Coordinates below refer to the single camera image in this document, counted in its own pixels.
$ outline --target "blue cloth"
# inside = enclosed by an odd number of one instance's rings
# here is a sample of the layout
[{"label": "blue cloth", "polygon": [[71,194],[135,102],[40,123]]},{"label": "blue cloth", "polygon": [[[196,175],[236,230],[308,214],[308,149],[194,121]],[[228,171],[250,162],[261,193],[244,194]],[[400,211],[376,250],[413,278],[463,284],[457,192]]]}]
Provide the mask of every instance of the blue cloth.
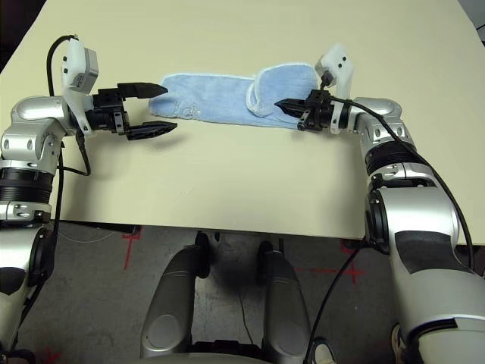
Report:
[{"label": "blue cloth", "polygon": [[281,64],[254,78],[222,74],[171,74],[161,85],[168,93],[150,100],[150,112],[166,118],[214,123],[287,127],[299,119],[274,105],[281,99],[306,99],[318,87],[310,64]]}]

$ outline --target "cable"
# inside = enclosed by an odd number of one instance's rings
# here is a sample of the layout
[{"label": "cable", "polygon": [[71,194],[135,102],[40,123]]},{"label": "cable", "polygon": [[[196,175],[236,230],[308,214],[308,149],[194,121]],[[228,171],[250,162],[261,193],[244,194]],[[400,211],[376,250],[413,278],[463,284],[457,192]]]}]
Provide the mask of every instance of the cable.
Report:
[{"label": "cable", "polygon": [[359,243],[357,248],[352,252],[350,257],[346,260],[345,263],[343,263],[342,268],[338,271],[338,273],[336,274],[335,278],[332,281],[332,284],[328,288],[327,293],[325,294],[324,300],[321,301],[320,309],[318,310],[317,317],[313,323],[313,328],[311,328],[310,338],[308,339],[308,346],[306,348],[305,358],[303,359],[304,364],[309,364],[308,359],[310,357],[311,345],[313,344],[315,332],[317,330],[318,323],[320,322],[321,314],[324,311],[325,305],[327,305],[328,299],[330,298],[330,295],[332,294],[333,289],[335,288],[340,277],[342,277],[343,272],[347,269],[347,267],[352,262],[352,260],[354,260],[355,256],[357,256],[358,252],[360,252],[364,244],[365,244],[365,238],[361,240],[361,242]]},{"label": "cable", "polygon": [[254,345],[254,341],[252,340],[251,333],[249,333],[248,325],[246,324],[246,314],[244,313],[244,305],[243,305],[243,299],[241,297],[240,289],[239,289],[239,304],[241,305],[242,323],[244,324],[244,328],[246,329],[246,333],[248,334],[249,341],[251,341],[251,345]]},{"label": "cable", "polygon": [[68,239],[69,241],[72,241],[74,243],[98,243],[99,241],[103,241],[103,240],[108,239],[109,237],[112,237],[115,233],[116,233],[116,231],[113,231],[110,234],[106,235],[105,237],[100,237],[98,239],[93,239],[93,240],[78,240],[78,239],[74,239],[72,237],[69,237],[67,235],[64,235],[63,233],[61,233],[59,231],[59,235],[61,235],[64,239]]},{"label": "cable", "polygon": [[339,99],[338,97],[335,97],[335,96],[331,96],[330,98],[333,101],[341,102],[341,103],[346,104],[346,105],[351,105],[351,106],[355,106],[356,108],[360,108],[361,110],[366,111],[368,114],[374,116],[380,122],[380,124],[384,127],[384,129],[386,129],[387,133],[389,133],[389,135],[394,139],[394,141],[397,144],[399,144],[400,146],[405,148],[409,153],[411,153],[414,157],[416,157],[422,164],[427,165],[431,169],[431,171],[434,174],[434,177],[438,180],[438,183],[443,188],[443,190],[445,191],[445,194],[448,196],[448,198],[452,202],[453,206],[455,207],[456,214],[458,215],[458,219],[459,219],[460,223],[462,224],[463,234],[465,236],[465,240],[466,240],[466,243],[467,243],[468,267],[470,268],[470,270],[473,271],[474,268],[475,268],[473,243],[471,241],[471,235],[470,235],[470,231],[468,230],[468,225],[467,225],[467,222],[465,220],[465,216],[463,215],[462,209],[460,209],[458,202],[456,201],[455,197],[453,196],[452,191],[448,188],[445,181],[441,178],[440,174],[436,171],[436,169],[434,169],[433,166],[426,159],[424,159],[418,152],[413,150],[413,148],[411,148],[407,143],[404,143],[401,140],[401,138],[399,138],[393,132],[393,130],[390,128],[390,126],[384,120],[384,117],[382,115],[380,115],[380,114],[376,113],[375,111],[369,109],[367,106],[364,106],[364,105],[359,104],[357,102],[353,102],[352,100]]},{"label": "cable", "polygon": [[[70,39],[77,39],[77,36],[75,35],[60,36],[55,40],[54,43],[52,43],[51,48],[49,48],[48,50],[45,69],[47,70],[48,94],[50,96],[54,95],[54,84],[52,82],[52,57],[54,56],[54,52],[57,49],[57,47],[59,47],[59,45],[62,42]],[[76,174],[80,174],[82,176],[89,176],[91,174],[91,166],[89,165],[88,155],[86,153],[86,148],[84,146],[84,134],[80,130],[78,130],[78,132],[76,133],[76,141],[77,141],[77,145],[79,146],[81,156],[83,157],[84,165],[86,166],[86,172],[82,172],[82,171],[79,171],[78,169],[71,168],[71,167],[63,167],[63,169],[64,171],[73,172]]]},{"label": "cable", "polygon": [[63,171],[68,171],[68,172],[73,172],[75,174],[80,174],[81,176],[90,176],[91,175],[91,164],[89,163],[89,158],[86,152],[86,147],[84,145],[84,134],[81,130],[78,130],[76,133],[76,141],[77,141],[77,146],[79,147],[79,151],[81,152],[81,156],[83,157],[84,160],[84,166],[86,168],[86,172],[80,171],[79,169],[76,168],[71,168],[71,167],[63,167]]},{"label": "cable", "polygon": [[47,69],[47,85],[48,85],[48,94],[50,96],[54,95],[54,85],[52,83],[52,57],[54,56],[54,52],[59,47],[59,45],[69,39],[77,39],[75,35],[69,36],[60,36],[56,39],[55,42],[52,43],[51,48],[49,48],[47,52],[47,62],[46,62],[46,69]]},{"label": "cable", "polygon": [[[52,85],[52,56],[54,55],[54,51],[56,48],[65,40],[76,38],[75,36],[61,36],[59,37],[54,43],[52,43],[51,48],[47,53],[47,84],[48,84],[48,94],[50,96],[54,95],[54,86]],[[53,234],[54,234],[54,249],[58,242],[59,236],[59,221],[61,220],[61,204],[62,204],[62,189],[64,188],[64,161],[62,159],[62,144],[59,150],[59,160],[58,160],[58,169],[59,169],[59,179],[58,179],[58,198],[55,203],[55,217],[54,217],[54,227],[53,227]],[[36,289],[33,291],[32,296],[26,299],[26,305],[22,310],[22,316],[20,319],[20,325],[27,317],[30,309],[32,308],[33,304],[36,302],[37,297],[39,296],[42,287],[44,286],[45,280],[40,281]]]}]

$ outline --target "red tape mark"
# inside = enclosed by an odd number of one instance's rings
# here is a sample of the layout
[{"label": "red tape mark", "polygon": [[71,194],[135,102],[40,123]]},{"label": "red tape mark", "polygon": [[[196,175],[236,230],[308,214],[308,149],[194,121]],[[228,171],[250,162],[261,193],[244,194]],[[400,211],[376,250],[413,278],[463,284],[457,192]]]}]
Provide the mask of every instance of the red tape mark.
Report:
[{"label": "red tape mark", "polygon": [[131,248],[133,246],[133,241],[134,240],[140,240],[142,236],[142,227],[139,227],[138,234],[136,235],[131,235],[131,234],[123,234],[121,235],[121,239],[128,239],[128,249],[127,249],[127,255],[124,258],[124,268],[123,270],[126,271],[128,269],[128,265],[130,264],[130,256],[131,256]]},{"label": "red tape mark", "polygon": [[49,348],[47,348],[47,359],[42,361],[44,364],[54,364],[57,359],[61,357],[61,352],[52,353]]},{"label": "red tape mark", "polygon": [[[340,250],[344,254],[352,254],[354,252],[353,249],[348,249],[344,245],[344,239],[340,239]],[[335,268],[301,268],[301,267],[296,267],[296,271],[310,271],[312,273],[326,273],[326,274],[336,274],[339,269]],[[357,276],[358,275],[365,275],[365,271],[357,271],[355,270],[355,265],[354,262],[350,264],[350,269],[346,269],[343,271],[343,274],[345,275],[350,275],[350,278],[352,279],[352,284],[357,284]]]},{"label": "red tape mark", "polygon": [[[342,252],[345,254],[352,254],[354,252],[354,249],[348,249],[344,244],[345,241],[346,241],[345,239],[340,239],[340,250],[342,250]],[[350,263],[350,271],[357,272],[355,270],[355,265],[353,261]],[[352,274],[351,276],[352,276],[352,284],[357,284],[357,275]]]},{"label": "red tape mark", "polygon": [[[310,271],[312,273],[327,273],[327,274],[336,274],[339,270],[335,268],[301,268],[296,267],[296,271]],[[350,275],[352,278],[355,278],[357,275],[364,275],[364,271],[356,271],[355,269],[346,269],[343,271],[343,274]]]}]

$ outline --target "shoe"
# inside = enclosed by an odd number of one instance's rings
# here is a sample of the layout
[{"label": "shoe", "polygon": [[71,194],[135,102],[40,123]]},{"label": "shoe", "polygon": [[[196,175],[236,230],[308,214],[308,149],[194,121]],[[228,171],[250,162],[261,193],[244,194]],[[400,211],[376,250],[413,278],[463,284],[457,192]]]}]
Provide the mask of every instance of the shoe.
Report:
[{"label": "shoe", "polygon": [[391,331],[391,345],[393,347],[394,356],[396,357],[396,364],[406,364],[405,349],[406,345],[401,335],[401,325],[397,324]]},{"label": "shoe", "polygon": [[335,355],[327,340],[322,337],[313,340],[310,361],[313,364],[336,364]]}]

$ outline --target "beige table surface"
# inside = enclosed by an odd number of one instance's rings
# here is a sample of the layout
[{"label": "beige table surface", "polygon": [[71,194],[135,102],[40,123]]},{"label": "beige table surface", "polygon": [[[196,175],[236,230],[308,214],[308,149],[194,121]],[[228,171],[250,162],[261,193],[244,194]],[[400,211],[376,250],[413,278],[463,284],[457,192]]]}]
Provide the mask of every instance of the beige table surface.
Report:
[{"label": "beige table surface", "polygon": [[[485,243],[485,48],[456,0],[48,0],[0,75],[1,130],[18,100],[48,94],[45,57],[68,33],[97,51],[95,91],[173,72],[248,76],[284,62],[313,64],[341,42],[355,65],[352,97],[402,105],[418,150],[455,193],[474,242]],[[55,54],[57,91],[64,50]],[[155,119],[146,100],[127,109],[132,124]],[[83,167],[66,140],[64,163]],[[366,176],[352,135],[179,121],[153,140],[104,132],[86,144],[92,176],[67,173],[64,219],[364,232]]]}]

